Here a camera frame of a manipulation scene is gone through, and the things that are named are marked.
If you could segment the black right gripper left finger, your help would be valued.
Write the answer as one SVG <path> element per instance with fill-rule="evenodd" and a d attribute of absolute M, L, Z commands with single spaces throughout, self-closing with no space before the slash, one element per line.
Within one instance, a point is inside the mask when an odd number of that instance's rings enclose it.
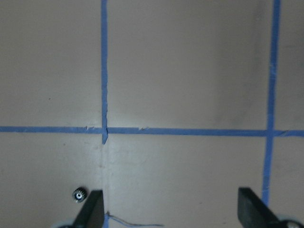
<path fill-rule="evenodd" d="M 102 190 L 93 190 L 74 220 L 73 228 L 102 228 L 105 219 Z"/>

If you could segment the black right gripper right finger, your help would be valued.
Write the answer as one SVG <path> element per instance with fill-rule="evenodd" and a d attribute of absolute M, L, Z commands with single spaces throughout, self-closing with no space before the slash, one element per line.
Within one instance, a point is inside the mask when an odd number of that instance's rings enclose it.
<path fill-rule="evenodd" d="M 243 228 L 287 227 L 250 188 L 238 188 L 237 200 L 237 217 Z"/>

